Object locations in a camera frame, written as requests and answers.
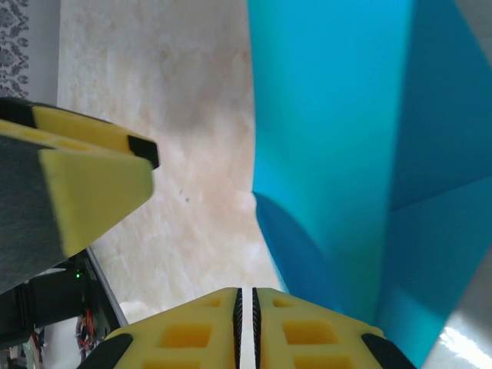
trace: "teal cloth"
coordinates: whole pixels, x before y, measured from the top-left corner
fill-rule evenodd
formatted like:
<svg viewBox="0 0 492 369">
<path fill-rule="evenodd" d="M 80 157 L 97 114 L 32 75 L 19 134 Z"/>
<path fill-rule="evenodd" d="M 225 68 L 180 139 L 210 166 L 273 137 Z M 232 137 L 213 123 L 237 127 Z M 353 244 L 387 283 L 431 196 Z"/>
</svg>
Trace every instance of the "teal cloth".
<svg viewBox="0 0 492 369">
<path fill-rule="evenodd" d="M 492 73 L 451 0 L 249 0 L 258 223 L 288 291 L 421 366 L 492 241 Z"/>
</svg>

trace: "beige tile floor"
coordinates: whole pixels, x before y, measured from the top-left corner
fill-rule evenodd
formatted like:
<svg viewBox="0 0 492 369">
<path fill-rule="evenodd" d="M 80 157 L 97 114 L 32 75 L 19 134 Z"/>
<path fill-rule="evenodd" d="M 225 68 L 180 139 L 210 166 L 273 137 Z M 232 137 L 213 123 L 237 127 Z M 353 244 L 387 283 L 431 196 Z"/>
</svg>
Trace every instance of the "beige tile floor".
<svg viewBox="0 0 492 369">
<path fill-rule="evenodd" d="M 63 0 L 58 104 L 157 141 L 154 197 L 95 253 L 129 321 L 278 286 L 251 195 L 244 0 Z"/>
</svg>

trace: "blue panel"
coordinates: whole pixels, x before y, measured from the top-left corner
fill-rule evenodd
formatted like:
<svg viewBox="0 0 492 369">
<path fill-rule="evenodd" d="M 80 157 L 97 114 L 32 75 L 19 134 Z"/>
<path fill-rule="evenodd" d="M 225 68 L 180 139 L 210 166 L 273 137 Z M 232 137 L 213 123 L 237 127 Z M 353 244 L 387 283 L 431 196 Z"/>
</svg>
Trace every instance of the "blue panel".
<svg viewBox="0 0 492 369">
<path fill-rule="evenodd" d="M 391 214 L 376 324 L 417 365 L 492 243 L 492 177 Z"/>
<path fill-rule="evenodd" d="M 393 209 L 492 174 L 492 73 L 454 2 L 419 1 Z"/>
<path fill-rule="evenodd" d="M 422 364 L 492 241 L 490 68 L 452 0 L 249 5 L 254 193 L 286 287 Z"/>
<path fill-rule="evenodd" d="M 323 293 L 366 321 L 374 318 L 381 279 L 410 3 L 249 1 L 254 192 L 304 230 L 311 240 L 304 252 L 333 264 L 330 274 L 319 270 L 319 280 L 333 276 L 340 293 L 328 284 L 319 286 Z M 280 245 L 269 247 L 279 269 L 295 262 L 278 253 Z M 291 272 L 281 273 L 301 295 L 305 288 L 287 282 Z"/>
</svg>

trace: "patterned wallpaper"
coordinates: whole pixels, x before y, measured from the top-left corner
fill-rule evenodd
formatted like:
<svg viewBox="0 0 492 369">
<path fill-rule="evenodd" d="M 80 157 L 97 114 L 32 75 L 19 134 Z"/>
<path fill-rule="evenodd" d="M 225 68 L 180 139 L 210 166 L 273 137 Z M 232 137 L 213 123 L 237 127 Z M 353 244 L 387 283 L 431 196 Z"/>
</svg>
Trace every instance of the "patterned wallpaper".
<svg viewBox="0 0 492 369">
<path fill-rule="evenodd" d="M 0 0 L 0 96 L 27 98 L 29 0 Z"/>
</svg>

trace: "black edge trim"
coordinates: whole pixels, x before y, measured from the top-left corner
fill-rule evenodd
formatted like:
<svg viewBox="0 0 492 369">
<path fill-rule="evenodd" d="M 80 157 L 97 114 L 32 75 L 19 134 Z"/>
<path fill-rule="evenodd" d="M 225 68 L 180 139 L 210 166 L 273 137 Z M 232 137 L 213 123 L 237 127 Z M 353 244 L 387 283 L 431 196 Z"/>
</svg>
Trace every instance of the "black edge trim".
<svg viewBox="0 0 492 369">
<path fill-rule="evenodd" d="M 232 322 L 234 325 L 234 359 L 236 369 L 239 369 L 241 363 L 241 337 L 243 332 L 243 290 L 241 288 L 238 288 L 238 294 L 236 294 Z"/>
<path fill-rule="evenodd" d="M 362 334 L 362 341 L 382 369 L 417 369 L 393 342 L 372 333 Z"/>
<path fill-rule="evenodd" d="M 159 167 L 159 153 L 155 142 L 128 136 L 128 146 L 136 156 L 149 160 L 154 169 Z"/>
<path fill-rule="evenodd" d="M 128 333 L 103 341 L 77 369 L 114 369 L 132 341 L 133 337 Z"/>
<path fill-rule="evenodd" d="M 0 98 L 0 119 L 36 128 L 32 103 L 21 98 Z"/>
<path fill-rule="evenodd" d="M 257 288 L 253 288 L 253 338 L 256 369 L 261 365 L 261 307 Z"/>
</svg>

